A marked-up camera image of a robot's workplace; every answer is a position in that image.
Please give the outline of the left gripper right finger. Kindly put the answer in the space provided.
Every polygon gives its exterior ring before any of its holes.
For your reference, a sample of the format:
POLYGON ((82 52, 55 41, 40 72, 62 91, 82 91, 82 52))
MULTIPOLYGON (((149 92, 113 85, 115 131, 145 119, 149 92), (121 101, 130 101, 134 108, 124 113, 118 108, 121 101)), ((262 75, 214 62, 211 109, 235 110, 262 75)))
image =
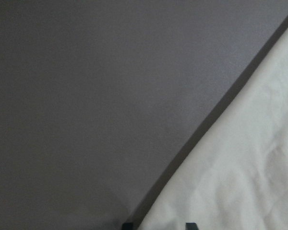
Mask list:
POLYGON ((185 229, 186 229, 186 230, 198 230, 198 226, 197 226, 197 224, 194 223, 194 222, 187 222, 187 223, 185 224, 185 229))

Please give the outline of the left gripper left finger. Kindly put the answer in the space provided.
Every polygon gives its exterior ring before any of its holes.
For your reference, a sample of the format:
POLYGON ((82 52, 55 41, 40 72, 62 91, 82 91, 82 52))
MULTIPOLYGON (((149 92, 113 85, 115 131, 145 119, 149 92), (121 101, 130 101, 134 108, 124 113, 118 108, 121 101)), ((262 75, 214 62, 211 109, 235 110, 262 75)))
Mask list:
POLYGON ((133 222, 123 223, 121 230, 133 230, 133 222))

